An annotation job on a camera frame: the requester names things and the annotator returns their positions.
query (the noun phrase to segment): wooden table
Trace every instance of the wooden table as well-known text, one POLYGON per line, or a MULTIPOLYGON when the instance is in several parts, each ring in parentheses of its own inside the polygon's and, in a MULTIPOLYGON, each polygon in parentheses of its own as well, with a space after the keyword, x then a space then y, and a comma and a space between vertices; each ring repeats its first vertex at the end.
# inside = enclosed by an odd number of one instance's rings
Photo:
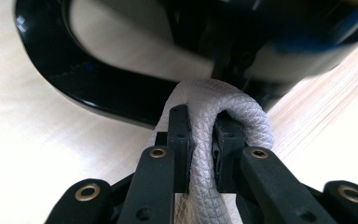
MULTIPOLYGON (((113 184, 132 173, 152 131, 93 114, 50 86, 24 51, 13 8, 0 1, 0 223, 42 223, 75 182, 113 184)), ((170 66, 210 71, 209 62, 186 60, 170 66)), ((300 181, 316 189, 358 183, 358 49, 334 71, 300 82, 268 115, 273 150, 300 181)))

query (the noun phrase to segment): metal grommet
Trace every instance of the metal grommet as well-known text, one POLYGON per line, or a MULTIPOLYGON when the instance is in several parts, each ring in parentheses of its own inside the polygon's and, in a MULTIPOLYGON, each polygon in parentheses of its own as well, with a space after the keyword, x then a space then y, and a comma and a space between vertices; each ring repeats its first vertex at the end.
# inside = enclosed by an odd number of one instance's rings
POLYGON ((86 202, 97 197, 98 194, 100 194, 100 191, 100 186, 98 186, 97 184, 88 184, 77 190, 75 198, 78 201, 86 202))
POLYGON ((358 189, 347 185, 341 185, 338 187, 338 193, 345 199, 358 203, 358 189))
POLYGON ((150 150, 149 155, 153 158, 161 158, 167 155, 167 151, 163 148, 154 148, 150 150))
POLYGON ((253 149, 251 151, 252 156, 258 158, 258 159, 265 159, 269 156, 269 153, 264 149, 253 149))

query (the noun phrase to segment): white rope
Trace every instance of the white rope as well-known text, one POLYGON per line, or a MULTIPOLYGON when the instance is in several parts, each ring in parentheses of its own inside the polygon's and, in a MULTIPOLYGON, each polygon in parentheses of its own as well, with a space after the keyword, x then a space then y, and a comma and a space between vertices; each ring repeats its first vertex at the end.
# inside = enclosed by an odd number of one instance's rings
POLYGON ((189 195, 178 198, 175 223, 231 223, 214 182, 211 154, 214 121, 218 113, 226 110, 243 125, 249 146, 271 149, 273 138, 267 115, 254 99, 225 82, 188 79, 172 92, 147 147, 154 145, 157 132, 167 132, 170 109, 183 104, 187 105, 196 146, 190 168, 189 195))

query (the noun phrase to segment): curved black plastic part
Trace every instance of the curved black plastic part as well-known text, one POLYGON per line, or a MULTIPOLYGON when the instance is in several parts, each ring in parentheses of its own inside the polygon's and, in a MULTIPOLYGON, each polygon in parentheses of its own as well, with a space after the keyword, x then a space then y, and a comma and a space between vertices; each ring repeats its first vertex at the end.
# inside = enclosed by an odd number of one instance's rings
POLYGON ((358 185, 345 180, 324 185, 322 202, 338 223, 358 223, 358 185))
POLYGON ((69 0, 17 1, 16 24, 36 69, 86 107, 156 125, 177 83, 115 68, 90 56, 71 33, 69 5, 69 0))
POLYGON ((110 186, 103 180, 85 179, 77 182, 54 205, 46 223, 106 223, 107 220, 103 216, 103 213, 109 203, 110 196, 110 186), (79 201, 76 198, 76 194, 81 188, 86 186, 97 186, 99 191, 86 192, 84 190, 81 194, 88 195, 95 193, 96 196, 86 201, 79 201))

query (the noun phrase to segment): wood grain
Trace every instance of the wood grain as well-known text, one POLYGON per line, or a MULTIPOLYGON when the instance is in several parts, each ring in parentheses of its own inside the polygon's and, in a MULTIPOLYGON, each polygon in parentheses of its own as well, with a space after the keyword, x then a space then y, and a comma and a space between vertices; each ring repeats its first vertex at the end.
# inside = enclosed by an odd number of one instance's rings
MULTIPOLYGON (((0 223, 42 223, 75 182, 113 184, 132 173, 151 130, 93 114, 54 90, 22 47, 13 6, 0 1, 0 223)), ((209 62, 185 52, 172 61, 170 50, 150 73, 208 72, 209 62)), ((273 150, 301 181, 316 189, 332 179, 358 183, 358 49, 334 71, 300 82, 268 115, 273 150)))

